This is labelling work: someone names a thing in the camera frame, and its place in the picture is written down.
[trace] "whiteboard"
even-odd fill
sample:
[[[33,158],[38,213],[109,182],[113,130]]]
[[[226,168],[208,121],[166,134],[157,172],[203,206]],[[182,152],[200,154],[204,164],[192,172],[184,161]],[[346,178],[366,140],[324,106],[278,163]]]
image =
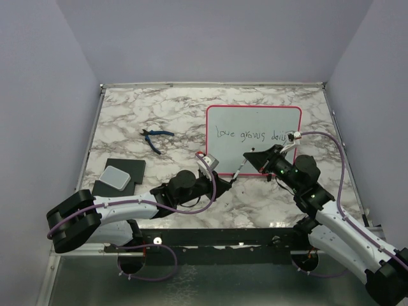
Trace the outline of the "whiteboard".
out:
[[[297,106],[211,105],[206,112],[206,153],[219,161],[220,175],[232,175],[241,165],[242,154],[264,151],[288,143],[287,133],[300,130],[302,110]],[[295,150],[286,159],[295,160]],[[243,175],[260,175],[250,163]]]

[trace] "red whiteboard frame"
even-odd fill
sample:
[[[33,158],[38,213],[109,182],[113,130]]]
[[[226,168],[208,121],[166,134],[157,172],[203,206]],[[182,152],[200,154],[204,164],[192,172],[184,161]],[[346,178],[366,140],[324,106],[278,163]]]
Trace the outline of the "red whiteboard frame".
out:
[[[277,106],[277,105],[210,105],[207,107],[207,110],[205,111],[205,153],[208,154],[208,111],[212,107],[242,107],[242,108],[247,108],[247,107],[258,107],[258,108],[297,108],[300,111],[300,116],[299,116],[299,125],[298,125],[298,131],[300,130],[300,123],[302,122],[302,109],[299,106],[289,106],[289,105],[282,105],[282,106]],[[295,162],[296,159],[296,151],[293,154],[293,162]],[[234,173],[218,173],[219,175],[233,175]],[[247,176],[265,176],[267,174],[258,174],[258,173],[240,173],[240,175],[247,175]]]

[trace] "marker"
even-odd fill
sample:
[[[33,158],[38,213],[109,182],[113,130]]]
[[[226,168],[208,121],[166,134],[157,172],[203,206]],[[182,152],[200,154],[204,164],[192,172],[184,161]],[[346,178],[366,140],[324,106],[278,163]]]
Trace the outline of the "marker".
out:
[[[240,167],[238,168],[237,172],[235,172],[235,174],[234,174],[234,176],[233,176],[233,178],[232,178],[232,182],[236,181],[238,175],[239,175],[240,172],[241,172],[242,167],[244,166],[244,164],[245,164],[246,162],[247,162],[247,159],[245,158],[244,161],[242,161],[242,164],[241,164]]]

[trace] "blue pliers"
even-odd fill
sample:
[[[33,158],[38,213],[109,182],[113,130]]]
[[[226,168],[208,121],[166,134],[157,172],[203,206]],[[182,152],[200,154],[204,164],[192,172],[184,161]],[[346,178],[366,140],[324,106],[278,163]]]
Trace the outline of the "blue pliers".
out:
[[[140,133],[142,136],[145,137],[145,140],[147,141],[147,143],[150,145],[150,147],[152,148],[152,150],[154,152],[156,152],[157,154],[161,154],[161,152],[159,150],[157,150],[155,148],[155,146],[153,145],[152,141],[150,140],[149,135],[169,135],[169,136],[174,136],[174,133],[172,132],[167,132],[167,131],[146,131],[145,129],[143,130],[142,133]]]

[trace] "metal floor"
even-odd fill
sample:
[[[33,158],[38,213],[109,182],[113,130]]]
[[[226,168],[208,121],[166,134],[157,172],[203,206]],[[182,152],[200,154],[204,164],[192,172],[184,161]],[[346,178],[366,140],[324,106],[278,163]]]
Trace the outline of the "metal floor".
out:
[[[150,277],[169,267],[149,267]],[[325,256],[316,272],[337,273],[343,267]],[[129,281],[118,276],[116,257],[62,257],[50,305],[114,306],[374,306],[364,285],[351,273],[317,279],[293,266],[182,266],[165,282]]]

